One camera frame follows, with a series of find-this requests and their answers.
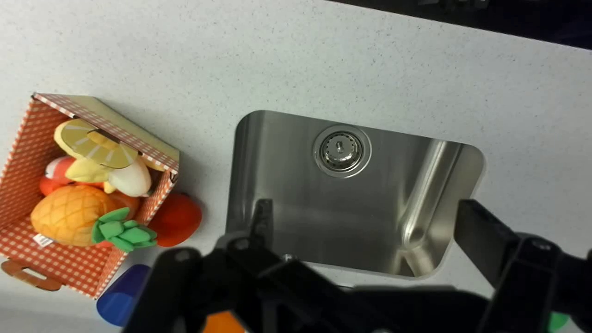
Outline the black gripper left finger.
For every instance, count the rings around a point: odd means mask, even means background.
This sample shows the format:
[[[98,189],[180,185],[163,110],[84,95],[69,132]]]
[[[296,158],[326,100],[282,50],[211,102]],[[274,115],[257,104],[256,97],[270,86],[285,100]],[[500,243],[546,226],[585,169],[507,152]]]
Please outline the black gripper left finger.
[[[274,202],[263,198],[256,204],[248,224],[217,241],[220,254],[219,282],[224,289],[248,285],[289,285],[291,263],[272,252]]]

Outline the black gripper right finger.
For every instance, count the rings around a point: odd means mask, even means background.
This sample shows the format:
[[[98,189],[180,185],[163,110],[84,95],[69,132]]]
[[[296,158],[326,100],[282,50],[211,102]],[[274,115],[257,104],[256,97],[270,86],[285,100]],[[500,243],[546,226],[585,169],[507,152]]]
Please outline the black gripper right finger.
[[[592,333],[592,259],[511,230],[478,200],[461,200],[455,243],[492,285],[479,333],[552,333],[553,315]]]

